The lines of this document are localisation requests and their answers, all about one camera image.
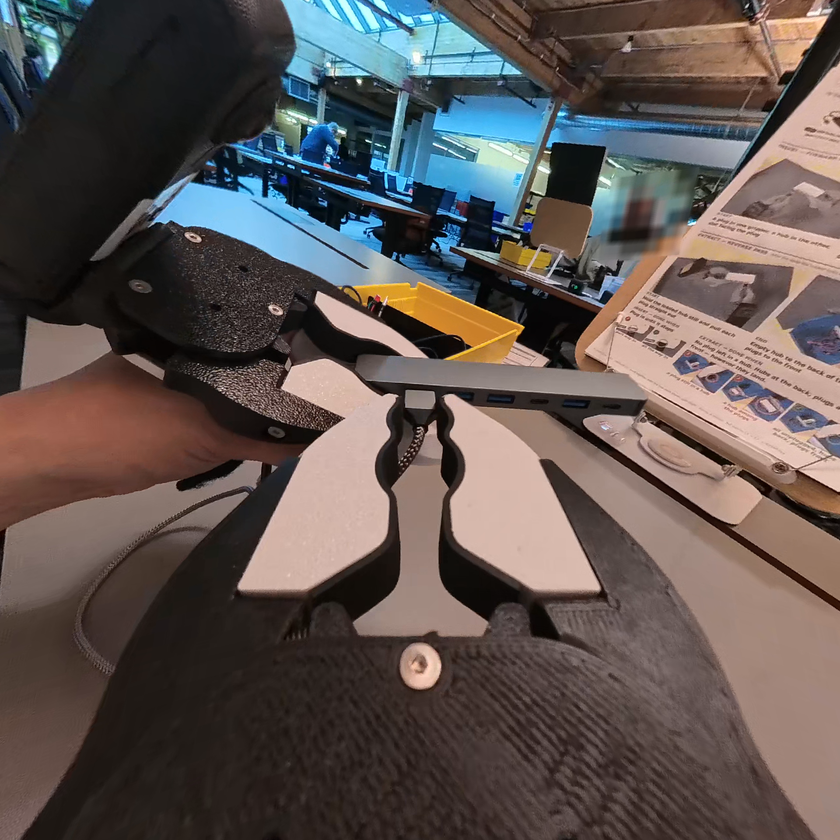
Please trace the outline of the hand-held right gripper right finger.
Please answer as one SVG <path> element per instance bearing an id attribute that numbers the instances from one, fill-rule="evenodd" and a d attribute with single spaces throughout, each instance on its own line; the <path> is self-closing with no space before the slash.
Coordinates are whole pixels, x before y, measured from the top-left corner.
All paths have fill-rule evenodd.
<path id="1" fill-rule="evenodd" d="M 442 507 L 438 571 L 477 615 L 518 603 L 590 601 L 602 583 L 542 460 L 509 428 L 455 395 L 439 399 Z"/>

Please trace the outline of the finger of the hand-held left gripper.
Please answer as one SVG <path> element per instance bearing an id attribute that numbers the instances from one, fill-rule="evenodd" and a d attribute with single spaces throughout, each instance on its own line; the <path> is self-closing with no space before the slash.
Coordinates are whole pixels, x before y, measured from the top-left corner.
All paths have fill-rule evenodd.
<path id="1" fill-rule="evenodd" d="M 394 355 L 426 359 L 410 340 L 363 308 L 318 291 L 303 318 L 303 333 L 322 353 L 335 360 L 362 355 Z"/>
<path id="2" fill-rule="evenodd" d="M 351 369 L 324 359 L 293 365 L 280 399 L 295 422 L 384 422 L 396 407 L 393 395 L 375 392 Z"/>

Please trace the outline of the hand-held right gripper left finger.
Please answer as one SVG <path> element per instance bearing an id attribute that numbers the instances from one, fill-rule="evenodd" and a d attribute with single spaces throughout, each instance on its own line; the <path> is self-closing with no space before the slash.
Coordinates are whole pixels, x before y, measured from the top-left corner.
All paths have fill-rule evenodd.
<path id="1" fill-rule="evenodd" d="M 403 402 L 378 395 L 302 454 L 238 582 L 250 598 L 335 602 L 360 617 L 400 575 L 396 499 Z"/>

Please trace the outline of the yellow plastic bin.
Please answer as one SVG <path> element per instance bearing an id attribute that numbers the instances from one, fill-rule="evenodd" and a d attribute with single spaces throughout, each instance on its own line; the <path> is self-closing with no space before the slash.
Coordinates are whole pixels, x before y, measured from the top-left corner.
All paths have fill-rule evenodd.
<path id="1" fill-rule="evenodd" d="M 423 282 L 340 290 L 433 359 L 501 363 L 523 331 L 517 322 Z"/>
<path id="2" fill-rule="evenodd" d="M 504 263 L 523 270 L 544 271 L 555 259 L 555 254 L 543 248 L 522 246 L 510 240 L 501 243 L 499 258 Z"/>

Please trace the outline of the grey usb hub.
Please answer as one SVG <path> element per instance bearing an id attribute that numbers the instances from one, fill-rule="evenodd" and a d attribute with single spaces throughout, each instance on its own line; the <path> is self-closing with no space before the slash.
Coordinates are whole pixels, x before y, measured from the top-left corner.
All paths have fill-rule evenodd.
<path id="1" fill-rule="evenodd" d="M 355 373 L 380 392 L 452 395 L 477 407 L 537 411 L 580 426 L 600 415 L 636 417 L 647 403 L 626 374 L 366 354 Z"/>

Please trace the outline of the person's left forearm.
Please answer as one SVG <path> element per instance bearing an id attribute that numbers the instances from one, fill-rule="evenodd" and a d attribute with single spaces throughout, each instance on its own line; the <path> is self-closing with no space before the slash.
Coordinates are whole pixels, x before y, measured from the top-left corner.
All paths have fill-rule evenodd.
<path id="1" fill-rule="evenodd" d="M 30 390 L 8 393 L 1 399 L 1 530 L 38 512 L 42 495 L 39 444 Z"/>

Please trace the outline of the person's left hand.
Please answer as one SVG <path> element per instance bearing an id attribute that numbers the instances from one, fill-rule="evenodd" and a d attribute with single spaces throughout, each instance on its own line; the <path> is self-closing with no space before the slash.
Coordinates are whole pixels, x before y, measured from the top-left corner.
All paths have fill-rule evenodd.
<path id="1" fill-rule="evenodd" d="M 15 394 L 27 512 L 187 480 L 230 461 L 278 466 L 304 445 L 261 442 L 220 427 L 196 399 L 107 354 L 56 381 Z"/>

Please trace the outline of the long wooden table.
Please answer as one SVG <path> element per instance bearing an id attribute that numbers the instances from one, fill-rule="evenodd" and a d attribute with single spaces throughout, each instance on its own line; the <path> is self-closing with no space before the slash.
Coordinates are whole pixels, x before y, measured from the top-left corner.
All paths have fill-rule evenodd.
<path id="1" fill-rule="evenodd" d="M 287 202 L 328 227 L 340 231 L 344 219 L 372 212 L 381 225 L 372 235 L 387 258 L 422 255 L 432 240 L 432 214 L 374 192 L 371 184 L 325 165 L 286 154 L 274 154 L 270 164 L 287 184 Z"/>

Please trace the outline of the group of black office chairs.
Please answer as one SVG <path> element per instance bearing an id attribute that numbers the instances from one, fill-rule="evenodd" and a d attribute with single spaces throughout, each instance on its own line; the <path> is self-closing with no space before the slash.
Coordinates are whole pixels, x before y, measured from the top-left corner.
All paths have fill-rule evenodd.
<path id="1" fill-rule="evenodd" d="M 481 249 L 492 245 L 494 210 L 490 203 L 472 197 L 465 215 L 455 212 L 455 193 L 421 182 L 413 184 L 408 207 L 423 217 L 377 210 L 383 224 L 365 230 L 381 244 L 381 253 L 397 262 L 405 256 L 443 255 L 439 240 L 457 227 L 460 247 Z"/>

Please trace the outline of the wooden document stand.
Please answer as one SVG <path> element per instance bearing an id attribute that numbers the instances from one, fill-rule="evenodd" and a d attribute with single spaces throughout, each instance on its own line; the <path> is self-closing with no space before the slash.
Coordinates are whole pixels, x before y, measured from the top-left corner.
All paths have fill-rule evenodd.
<path id="1" fill-rule="evenodd" d="M 535 210 L 530 245 L 535 249 L 559 250 L 565 256 L 577 259 L 585 248 L 592 219 L 591 206 L 544 196 Z"/>

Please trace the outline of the black monitor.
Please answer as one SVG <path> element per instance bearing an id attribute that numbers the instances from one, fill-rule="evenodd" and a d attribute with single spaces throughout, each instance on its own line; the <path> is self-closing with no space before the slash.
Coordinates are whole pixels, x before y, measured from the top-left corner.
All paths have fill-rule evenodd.
<path id="1" fill-rule="evenodd" d="M 606 154 L 602 145 L 553 143 L 545 197 L 591 207 Z"/>

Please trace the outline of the skylight window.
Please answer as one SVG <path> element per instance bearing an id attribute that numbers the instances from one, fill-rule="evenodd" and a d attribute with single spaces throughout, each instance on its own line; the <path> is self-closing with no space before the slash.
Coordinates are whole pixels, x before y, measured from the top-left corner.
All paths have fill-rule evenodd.
<path id="1" fill-rule="evenodd" d="M 307 1 L 307 3 L 356 32 L 375 35 L 401 30 L 409 35 L 417 28 L 447 23 L 445 14 L 428 4 L 418 14 L 408 14 L 404 2 L 385 1 Z"/>

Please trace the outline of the printed instruction sheet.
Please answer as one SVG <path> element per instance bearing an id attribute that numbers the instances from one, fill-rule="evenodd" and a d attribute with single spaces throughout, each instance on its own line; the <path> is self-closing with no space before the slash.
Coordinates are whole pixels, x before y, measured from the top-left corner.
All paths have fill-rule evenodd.
<path id="1" fill-rule="evenodd" d="M 838 491 L 834 68 L 585 354 Z"/>

